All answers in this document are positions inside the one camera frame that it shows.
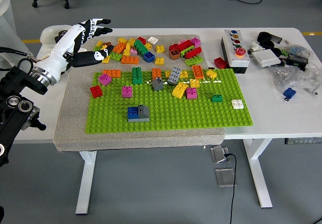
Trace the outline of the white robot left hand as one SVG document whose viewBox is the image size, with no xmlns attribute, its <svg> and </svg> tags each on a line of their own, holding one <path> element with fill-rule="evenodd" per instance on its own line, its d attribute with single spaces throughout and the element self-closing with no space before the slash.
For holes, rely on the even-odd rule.
<svg viewBox="0 0 322 224">
<path fill-rule="evenodd" d="M 79 52 L 79 50 L 93 37 L 111 33 L 112 29 L 102 26 L 109 23 L 111 23 L 109 19 L 88 19 L 73 25 L 56 43 L 50 55 L 34 66 L 33 73 L 46 76 L 53 85 L 60 80 L 60 75 L 67 70 L 68 64 L 81 67 L 102 62 L 113 49 L 112 46 L 98 52 Z"/>
</svg>

